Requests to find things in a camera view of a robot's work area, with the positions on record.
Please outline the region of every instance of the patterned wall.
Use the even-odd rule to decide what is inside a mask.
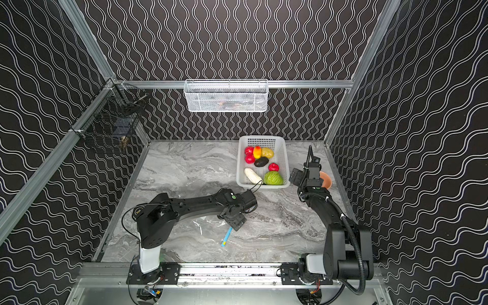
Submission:
[[[105,83],[55,0],[0,1],[0,211]]]
[[[62,305],[91,261],[142,152],[97,155],[82,141],[0,246],[0,304]]]
[[[189,112],[182,90],[154,90],[142,123],[152,139],[323,140],[343,95],[344,89],[274,89],[266,112],[218,113]]]
[[[123,80],[351,79],[385,0],[78,0]]]
[[[404,0],[331,147],[394,303],[488,303],[488,1]]]

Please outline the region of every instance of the terracotta bowl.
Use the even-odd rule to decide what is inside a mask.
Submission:
[[[329,189],[332,186],[332,179],[329,177],[328,174],[320,172],[320,178],[324,180],[324,183],[322,183],[322,187]]]

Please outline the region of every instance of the marble tabletop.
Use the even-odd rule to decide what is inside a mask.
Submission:
[[[322,170],[333,184],[333,199],[344,209],[321,142],[287,142],[290,171],[302,168],[308,146],[322,158]],[[206,196],[220,188],[245,191],[236,183],[238,142],[153,142],[132,189],[124,212],[151,201],[159,193],[169,197]],[[247,214],[247,222],[232,231],[225,247],[222,240],[229,228],[217,216],[186,219],[175,224],[161,246],[161,261],[175,262],[294,262],[303,253],[322,253],[325,227],[305,203],[298,200],[296,187],[255,193],[258,208]],[[137,232],[129,215],[124,224]],[[103,262],[129,262],[138,253],[137,240],[118,220]]]

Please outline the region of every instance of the red tomato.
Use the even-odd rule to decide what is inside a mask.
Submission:
[[[272,170],[275,170],[275,171],[279,171],[280,170],[280,167],[276,164],[276,163],[271,163],[269,166],[268,166],[268,169],[270,171]]]
[[[247,164],[251,164],[251,163],[254,163],[256,158],[252,154],[250,154],[250,155],[246,155],[244,160]]]
[[[249,154],[252,154],[253,151],[254,151],[254,147],[248,146],[248,147],[245,148],[244,153],[246,155],[249,155]]]

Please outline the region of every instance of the blue stick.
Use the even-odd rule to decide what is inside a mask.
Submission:
[[[232,232],[232,227],[229,228],[227,231],[227,234],[224,237],[224,241],[222,242],[222,247],[225,247],[225,243],[227,242],[227,239],[229,238],[230,232]]]

